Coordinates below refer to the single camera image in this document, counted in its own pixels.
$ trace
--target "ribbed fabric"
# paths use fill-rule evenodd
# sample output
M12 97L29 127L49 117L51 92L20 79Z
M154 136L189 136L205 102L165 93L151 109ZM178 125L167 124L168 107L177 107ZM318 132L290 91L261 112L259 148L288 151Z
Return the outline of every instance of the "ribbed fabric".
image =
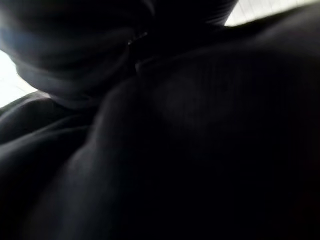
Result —
M128 42L136 29L152 22L151 3L4 0L0 49L10 55L24 80L60 104L97 107L124 77Z
M319 11L159 39L94 112L2 113L0 239L320 239Z
M189 25L207 22L223 26L238 0L162 0L158 1L155 19L158 24Z

